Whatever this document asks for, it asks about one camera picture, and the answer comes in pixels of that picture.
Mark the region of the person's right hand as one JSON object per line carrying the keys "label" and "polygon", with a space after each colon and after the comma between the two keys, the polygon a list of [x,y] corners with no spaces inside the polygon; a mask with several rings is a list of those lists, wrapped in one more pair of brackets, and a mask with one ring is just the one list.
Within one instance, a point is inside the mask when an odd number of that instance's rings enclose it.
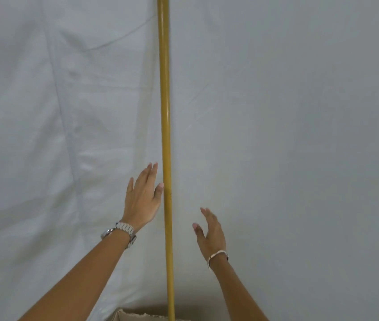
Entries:
{"label": "person's right hand", "polygon": [[203,258],[208,264],[219,257],[228,261],[226,240],[217,216],[208,208],[200,208],[200,211],[207,222],[207,232],[203,231],[206,239],[197,241]]}

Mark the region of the person's left hand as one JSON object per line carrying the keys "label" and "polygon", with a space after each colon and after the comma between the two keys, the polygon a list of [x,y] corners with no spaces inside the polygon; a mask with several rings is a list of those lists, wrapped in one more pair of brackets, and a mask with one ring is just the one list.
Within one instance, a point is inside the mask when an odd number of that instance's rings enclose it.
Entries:
{"label": "person's left hand", "polygon": [[124,212],[120,222],[130,224],[135,233],[151,222],[160,208],[161,201],[154,200],[158,163],[149,163],[134,179],[133,194],[125,197]]}

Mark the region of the person's left forearm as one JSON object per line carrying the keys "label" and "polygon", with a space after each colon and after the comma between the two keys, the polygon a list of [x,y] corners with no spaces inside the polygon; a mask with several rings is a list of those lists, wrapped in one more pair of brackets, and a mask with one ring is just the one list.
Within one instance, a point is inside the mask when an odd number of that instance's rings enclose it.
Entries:
{"label": "person's left forearm", "polygon": [[86,321],[131,239],[113,230],[18,321]]}

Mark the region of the person's right forearm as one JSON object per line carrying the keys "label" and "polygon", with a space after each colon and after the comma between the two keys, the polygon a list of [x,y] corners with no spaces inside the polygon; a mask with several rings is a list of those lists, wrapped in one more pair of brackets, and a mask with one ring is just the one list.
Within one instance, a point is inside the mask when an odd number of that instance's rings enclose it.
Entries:
{"label": "person's right forearm", "polygon": [[219,282],[231,321],[269,321],[224,253],[211,258],[209,266]]}

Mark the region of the silver metal wristwatch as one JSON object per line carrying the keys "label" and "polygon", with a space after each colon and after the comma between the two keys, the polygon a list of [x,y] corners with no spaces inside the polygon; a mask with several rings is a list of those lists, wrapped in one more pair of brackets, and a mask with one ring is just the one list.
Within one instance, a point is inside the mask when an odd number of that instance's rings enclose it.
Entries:
{"label": "silver metal wristwatch", "polygon": [[127,235],[129,236],[129,242],[126,246],[126,249],[132,247],[132,245],[137,239],[137,235],[134,231],[134,228],[130,224],[125,222],[117,222],[114,227],[107,229],[105,232],[102,233],[101,239],[103,240],[105,237],[109,236],[115,230],[120,230],[127,233]]}

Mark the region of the yellow wooden pole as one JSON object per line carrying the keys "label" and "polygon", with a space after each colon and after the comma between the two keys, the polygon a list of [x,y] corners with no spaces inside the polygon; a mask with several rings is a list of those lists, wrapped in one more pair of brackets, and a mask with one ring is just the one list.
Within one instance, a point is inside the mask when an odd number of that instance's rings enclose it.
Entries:
{"label": "yellow wooden pole", "polygon": [[170,56],[169,56],[169,0],[157,0],[162,167],[164,188],[165,259],[168,300],[168,321],[176,321],[174,297],[174,261],[172,240],[172,183],[171,183],[171,97],[170,97]]}

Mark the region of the brown cardboard box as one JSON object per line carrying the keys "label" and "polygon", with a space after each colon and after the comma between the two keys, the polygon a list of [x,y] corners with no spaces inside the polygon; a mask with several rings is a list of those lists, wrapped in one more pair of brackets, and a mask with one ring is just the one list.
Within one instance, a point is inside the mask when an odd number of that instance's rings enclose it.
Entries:
{"label": "brown cardboard box", "polygon": [[172,319],[162,312],[117,308],[105,321],[191,321],[177,316]]}

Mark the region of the white fabric sheet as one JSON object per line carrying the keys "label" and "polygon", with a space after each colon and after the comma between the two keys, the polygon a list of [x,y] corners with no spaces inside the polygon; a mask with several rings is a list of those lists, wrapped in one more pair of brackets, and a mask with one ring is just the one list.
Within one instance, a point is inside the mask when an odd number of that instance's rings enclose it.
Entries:
{"label": "white fabric sheet", "polygon": [[[169,0],[176,318],[229,321],[192,223],[272,321],[379,321],[379,0]],[[0,321],[162,181],[156,0],[0,0]]]}

